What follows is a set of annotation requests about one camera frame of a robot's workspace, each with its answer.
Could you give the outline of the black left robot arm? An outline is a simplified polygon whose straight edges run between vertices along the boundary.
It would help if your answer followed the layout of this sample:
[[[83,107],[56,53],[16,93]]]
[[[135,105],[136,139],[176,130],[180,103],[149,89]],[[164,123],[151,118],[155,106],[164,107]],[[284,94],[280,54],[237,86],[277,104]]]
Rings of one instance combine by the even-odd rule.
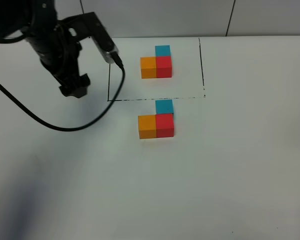
[[[60,84],[66,97],[81,98],[88,92],[90,79],[80,75],[78,57],[81,44],[72,41],[64,22],[58,20],[53,0],[0,0],[0,44],[12,44],[7,37],[16,31],[37,53],[43,67]]]

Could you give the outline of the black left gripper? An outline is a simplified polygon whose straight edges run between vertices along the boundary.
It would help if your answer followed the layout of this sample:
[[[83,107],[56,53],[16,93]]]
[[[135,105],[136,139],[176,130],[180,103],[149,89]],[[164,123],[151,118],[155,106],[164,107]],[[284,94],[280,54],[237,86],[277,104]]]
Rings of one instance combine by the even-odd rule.
[[[58,24],[54,29],[37,29],[26,41],[39,56],[42,66],[60,84],[65,97],[81,98],[88,93],[91,81],[85,73],[80,75],[78,58],[82,46],[73,41],[66,26]]]

